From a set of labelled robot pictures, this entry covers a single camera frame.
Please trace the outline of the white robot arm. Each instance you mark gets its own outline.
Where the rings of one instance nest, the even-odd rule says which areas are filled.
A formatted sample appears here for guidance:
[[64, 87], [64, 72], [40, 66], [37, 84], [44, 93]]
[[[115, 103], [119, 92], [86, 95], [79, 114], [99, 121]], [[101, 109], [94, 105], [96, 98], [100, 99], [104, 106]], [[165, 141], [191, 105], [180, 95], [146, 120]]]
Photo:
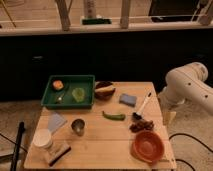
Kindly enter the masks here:
[[207, 67], [200, 62], [192, 62], [170, 70], [166, 76], [166, 86], [158, 94], [163, 109], [171, 109], [191, 100], [213, 116], [213, 88], [205, 84]]

